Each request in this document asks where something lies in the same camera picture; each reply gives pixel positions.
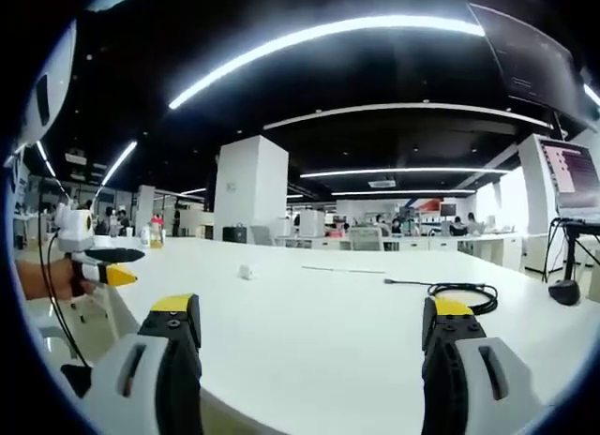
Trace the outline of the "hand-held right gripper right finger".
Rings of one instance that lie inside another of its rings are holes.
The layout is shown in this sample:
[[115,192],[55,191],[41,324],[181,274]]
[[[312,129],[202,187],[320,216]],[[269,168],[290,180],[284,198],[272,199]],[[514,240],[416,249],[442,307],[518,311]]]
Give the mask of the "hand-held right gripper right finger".
[[543,411],[528,366],[458,301],[425,299],[422,351],[424,434],[518,434]]

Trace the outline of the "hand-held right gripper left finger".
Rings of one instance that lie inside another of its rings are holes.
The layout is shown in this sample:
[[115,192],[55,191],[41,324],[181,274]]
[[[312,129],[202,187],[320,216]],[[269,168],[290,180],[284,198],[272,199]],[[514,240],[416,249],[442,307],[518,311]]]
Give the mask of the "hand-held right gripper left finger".
[[91,372],[82,407],[99,434],[201,434],[199,296],[168,296]]

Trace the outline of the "person's left hand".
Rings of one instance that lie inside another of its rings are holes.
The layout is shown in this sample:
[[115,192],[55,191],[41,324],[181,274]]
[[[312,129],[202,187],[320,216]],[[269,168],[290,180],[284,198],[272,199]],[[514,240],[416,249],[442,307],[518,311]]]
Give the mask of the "person's left hand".
[[93,282],[75,277],[70,258],[51,262],[48,267],[48,275],[59,300],[70,300],[83,293],[92,294],[96,288]]

